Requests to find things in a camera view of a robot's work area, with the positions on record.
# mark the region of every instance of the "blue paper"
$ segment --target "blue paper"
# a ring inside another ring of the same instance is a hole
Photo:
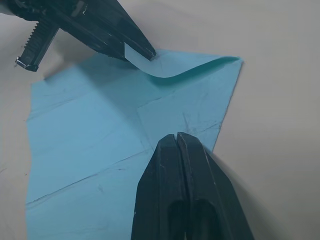
[[[242,60],[130,47],[32,85],[30,240],[130,239],[138,181],[157,142],[178,131],[212,149]]]

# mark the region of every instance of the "white table surface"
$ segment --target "white table surface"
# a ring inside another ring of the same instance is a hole
[[[245,64],[214,153],[257,240],[320,239],[320,1],[120,0],[155,48]],[[30,84],[94,52],[59,31],[32,73],[32,22],[0,15],[0,240],[26,239]]]

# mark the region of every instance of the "white background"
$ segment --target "white background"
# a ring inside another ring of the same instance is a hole
[[[214,153],[257,240],[320,239],[320,1],[120,3],[155,48],[244,59]],[[34,25],[0,15],[1,240],[26,238],[30,84],[94,53],[59,31],[37,73],[16,67]]]

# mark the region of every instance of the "crease line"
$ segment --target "crease line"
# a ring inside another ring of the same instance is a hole
[[[1,174],[2,172],[4,172],[5,170],[7,170],[7,168],[1,169],[1,170],[0,170],[0,174]]]
[[[212,129],[212,128],[217,128],[217,129],[219,129],[220,127],[221,127],[221,122],[217,122],[217,123],[215,123],[215,124],[213,124],[213,125],[205,128],[205,129],[203,129],[203,130],[201,130],[201,131],[195,132],[194,134],[201,134],[201,133],[203,133],[203,132],[205,132],[205,131],[207,131],[207,130],[209,130],[209,129]]]
[[[57,194],[59,194],[60,192],[68,189],[69,187],[72,187],[72,186],[74,186],[74,185],[76,185],[76,184],[78,184],[78,183],[81,183],[81,182],[83,182],[83,181],[85,181],[85,180],[88,180],[88,179],[90,179],[90,178],[96,177],[96,176],[100,175],[101,173],[109,170],[113,165],[118,164],[118,163],[123,162],[123,161],[126,161],[126,160],[128,160],[128,159],[130,159],[130,158],[132,158],[132,157],[138,156],[138,155],[140,155],[140,154],[142,154],[142,153],[144,153],[144,152],[146,152],[146,151],[149,151],[149,150],[150,150],[150,148],[149,148],[149,149],[146,149],[146,150],[143,150],[143,151],[140,151],[140,152],[138,152],[138,153],[136,153],[136,154],[133,154],[133,155],[131,155],[131,156],[128,156],[128,157],[126,157],[126,158],[124,158],[124,159],[121,159],[121,160],[119,160],[119,161],[116,161],[116,162],[112,163],[112,164],[109,165],[107,168],[105,168],[105,169],[103,169],[103,170],[101,170],[101,171],[98,171],[98,172],[96,172],[96,173],[94,173],[94,174],[92,174],[92,175],[90,175],[90,176],[87,176],[87,177],[82,178],[82,179],[80,179],[80,180],[78,180],[78,181],[75,181],[75,182],[73,182],[73,183],[71,183],[71,184],[69,184],[69,185],[67,185],[67,186],[64,186],[64,187],[62,187],[62,188],[60,188],[60,189],[58,189],[58,190],[56,190],[56,191],[53,191],[53,192],[51,192],[51,193],[48,193],[48,194],[46,194],[46,195],[44,195],[44,196],[42,196],[42,197],[39,197],[39,198],[37,198],[37,199],[35,199],[35,200],[33,200],[33,201],[30,201],[30,202],[28,202],[25,206],[26,206],[28,209],[31,209],[31,208],[33,208],[33,207],[36,207],[36,206],[38,206],[38,205],[36,205],[36,206],[31,206],[31,205],[33,205],[33,204],[35,204],[35,203],[38,203],[38,202],[39,202],[39,204],[42,204],[42,203],[44,203],[45,201],[47,201],[48,199],[50,199],[51,197],[54,197],[54,196],[56,196]]]

